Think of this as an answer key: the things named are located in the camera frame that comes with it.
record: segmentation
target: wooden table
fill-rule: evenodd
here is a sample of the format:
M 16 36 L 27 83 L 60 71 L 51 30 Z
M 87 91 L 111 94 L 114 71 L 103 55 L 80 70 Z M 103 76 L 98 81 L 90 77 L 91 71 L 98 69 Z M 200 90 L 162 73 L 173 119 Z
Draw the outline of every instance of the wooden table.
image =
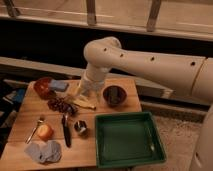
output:
M 79 80 L 69 80 L 70 86 L 66 93 L 72 93 Z M 90 100 L 97 106 L 95 111 L 91 109 L 79 108 L 76 117 L 72 118 L 72 147 L 67 148 L 64 142 L 61 125 L 61 114 L 50 110 L 47 101 L 41 100 L 33 90 L 34 82 L 28 86 L 25 98 L 21 105 L 19 114 L 12 127 L 8 142 L 0 160 L 0 170 L 42 170 L 56 168 L 76 168 L 96 166 L 96 145 L 95 145 L 95 124 L 94 117 L 98 114 L 118 113 L 118 112 L 138 112 L 141 111 L 134 80 L 129 78 L 107 79 L 105 86 L 119 85 L 127 92 L 125 102 L 115 108 L 109 108 L 101 97 L 100 101 L 95 95 L 90 96 Z M 48 165 L 38 164 L 33 161 L 24 149 L 28 146 L 25 143 L 31 130 L 36 125 L 36 121 L 41 114 L 45 115 L 45 122 L 54 129 L 53 139 L 60 143 L 62 147 L 62 157 L 58 163 Z M 88 137 L 81 138 L 73 129 L 73 124 L 77 120 L 84 120 L 89 128 Z M 44 145 L 37 135 L 34 135 L 33 142 Z

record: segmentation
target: brown bowl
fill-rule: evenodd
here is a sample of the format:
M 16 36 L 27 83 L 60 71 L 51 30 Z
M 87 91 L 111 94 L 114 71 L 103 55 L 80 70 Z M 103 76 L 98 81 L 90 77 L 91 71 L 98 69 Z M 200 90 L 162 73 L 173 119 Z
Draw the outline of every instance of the brown bowl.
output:
M 126 91 L 117 85 L 106 87 L 103 91 L 103 97 L 109 107 L 115 107 L 123 103 L 126 99 Z
M 41 99 L 48 100 L 56 96 L 56 93 L 49 88 L 51 80 L 51 77 L 42 77 L 35 82 L 33 88 Z

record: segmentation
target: green tray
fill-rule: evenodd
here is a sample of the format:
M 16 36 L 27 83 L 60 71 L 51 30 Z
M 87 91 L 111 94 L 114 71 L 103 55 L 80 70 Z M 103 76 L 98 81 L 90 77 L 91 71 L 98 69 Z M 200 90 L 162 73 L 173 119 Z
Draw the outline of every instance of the green tray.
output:
M 98 115 L 95 129 L 99 168 L 130 167 L 166 160 L 150 112 Z

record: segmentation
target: red bowl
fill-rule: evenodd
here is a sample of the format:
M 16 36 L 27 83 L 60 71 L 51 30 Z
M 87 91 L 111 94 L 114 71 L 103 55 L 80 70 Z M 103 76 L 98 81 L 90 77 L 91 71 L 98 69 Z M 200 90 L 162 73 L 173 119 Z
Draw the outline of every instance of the red bowl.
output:
M 42 77 L 35 82 L 33 88 L 41 99 L 49 100 L 56 96 L 56 93 L 49 88 L 51 80 L 51 77 Z

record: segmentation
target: kitchen knife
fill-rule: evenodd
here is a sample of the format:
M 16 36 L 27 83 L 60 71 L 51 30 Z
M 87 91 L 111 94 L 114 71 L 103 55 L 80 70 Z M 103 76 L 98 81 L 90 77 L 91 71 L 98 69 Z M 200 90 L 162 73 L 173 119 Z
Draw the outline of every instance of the kitchen knife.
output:
M 64 132 L 64 139 L 67 147 L 71 147 L 71 133 L 69 129 L 69 125 L 67 123 L 68 116 L 65 114 L 63 115 L 61 123 L 63 126 L 63 132 Z

